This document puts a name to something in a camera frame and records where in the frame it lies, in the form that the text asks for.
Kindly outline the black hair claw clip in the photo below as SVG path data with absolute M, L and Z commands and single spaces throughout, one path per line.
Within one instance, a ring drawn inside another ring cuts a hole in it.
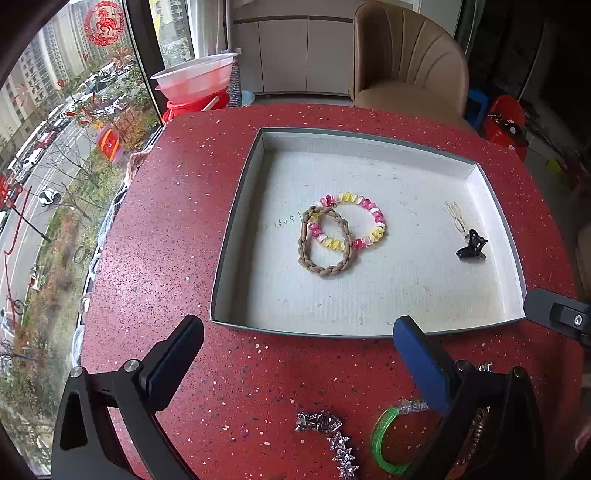
M 460 260 L 485 260 L 484 247 L 489 240 L 481 236 L 477 230 L 470 229 L 467 235 L 467 245 L 456 252 Z

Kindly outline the beige bobby hairpin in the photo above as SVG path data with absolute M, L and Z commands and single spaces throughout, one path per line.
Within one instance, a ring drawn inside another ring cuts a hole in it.
M 448 213 L 452 216 L 455 228 L 464 236 L 468 236 L 468 228 L 466 227 L 461 210 L 456 202 L 445 202 Z

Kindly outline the blue plastic stool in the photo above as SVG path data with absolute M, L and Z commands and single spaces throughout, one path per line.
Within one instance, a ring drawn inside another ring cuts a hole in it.
M 475 129 L 479 130 L 488 111 L 489 98 L 478 89 L 469 89 L 464 112 L 464 119 Z

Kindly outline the green translucent bangle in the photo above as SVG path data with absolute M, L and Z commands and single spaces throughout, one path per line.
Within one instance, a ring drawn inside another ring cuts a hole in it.
M 389 474 L 401 476 L 408 468 L 408 464 L 396 465 L 384 458 L 382 451 L 383 441 L 388 429 L 394 424 L 394 421 L 403 415 L 421 413 L 428 410 L 429 406 L 423 399 L 403 399 L 398 406 L 389 407 L 384 410 L 383 414 L 377 420 L 372 436 L 370 437 L 370 453 L 372 453 L 374 460 L 384 471 Z

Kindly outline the light blue basin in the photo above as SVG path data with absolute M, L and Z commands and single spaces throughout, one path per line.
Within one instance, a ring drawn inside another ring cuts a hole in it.
M 256 95 L 249 90 L 242 90 L 242 105 L 243 106 L 250 106 L 253 102 L 256 101 Z

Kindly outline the silver heart pendant brooch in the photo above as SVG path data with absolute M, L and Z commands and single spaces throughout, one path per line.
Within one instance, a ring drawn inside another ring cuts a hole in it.
M 334 414 L 328 412 L 321 413 L 297 413 L 297 422 L 295 423 L 295 430 L 301 431 L 315 431 L 324 435 L 331 435 L 338 432 L 342 428 L 342 420 Z

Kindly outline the beige upholstered chair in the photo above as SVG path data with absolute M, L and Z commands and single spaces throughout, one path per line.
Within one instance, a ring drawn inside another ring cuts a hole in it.
M 353 17 L 351 95 L 356 107 L 433 120 L 471 132 L 469 70 L 457 42 L 410 9 L 372 1 Z

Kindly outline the red horse window decal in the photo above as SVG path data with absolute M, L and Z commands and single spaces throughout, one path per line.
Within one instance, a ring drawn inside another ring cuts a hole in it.
M 98 1 L 85 14 L 83 27 L 93 45 L 113 45 L 124 30 L 124 12 L 114 1 Z

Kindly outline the red plastic stool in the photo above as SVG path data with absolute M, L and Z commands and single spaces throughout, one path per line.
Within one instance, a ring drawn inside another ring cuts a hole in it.
M 513 151 L 526 159 L 529 142 L 525 132 L 526 116 L 520 103 L 512 96 L 499 96 L 484 118 L 480 134 L 488 141 Z

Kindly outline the white cabinet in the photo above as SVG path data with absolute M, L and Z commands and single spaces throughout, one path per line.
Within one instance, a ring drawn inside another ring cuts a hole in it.
M 359 1 L 240 1 L 231 49 L 256 94 L 349 94 Z

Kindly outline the red plastic bucket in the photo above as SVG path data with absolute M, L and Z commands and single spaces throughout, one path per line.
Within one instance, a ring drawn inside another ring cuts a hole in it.
M 175 117 L 182 114 L 223 109 L 228 105 L 228 102 L 229 95 L 226 90 L 220 90 L 214 94 L 191 102 L 174 103 L 168 101 L 166 103 L 166 111 L 161 116 L 161 120 L 163 124 L 167 124 Z

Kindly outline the silver star hair clip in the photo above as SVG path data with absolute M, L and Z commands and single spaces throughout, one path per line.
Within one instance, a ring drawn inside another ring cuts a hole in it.
M 348 445 L 349 437 L 337 431 L 328 438 L 328 441 L 329 450 L 335 453 L 332 461 L 337 464 L 339 479 L 356 480 L 356 470 L 359 469 L 359 465 L 356 464 L 352 448 Z

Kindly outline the grey white jewelry tray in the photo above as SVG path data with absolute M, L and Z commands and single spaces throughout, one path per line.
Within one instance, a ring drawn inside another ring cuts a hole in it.
M 460 260 L 468 232 L 485 260 Z M 510 227 L 483 168 L 427 147 L 340 131 L 264 128 L 233 199 L 211 320 L 263 333 L 386 338 L 411 316 L 428 334 L 524 317 Z

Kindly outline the translucent pink plastic basin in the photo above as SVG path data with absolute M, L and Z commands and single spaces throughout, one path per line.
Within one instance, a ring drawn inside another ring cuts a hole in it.
M 160 91 L 170 102 L 194 102 L 228 89 L 236 53 L 193 59 L 153 74 Z

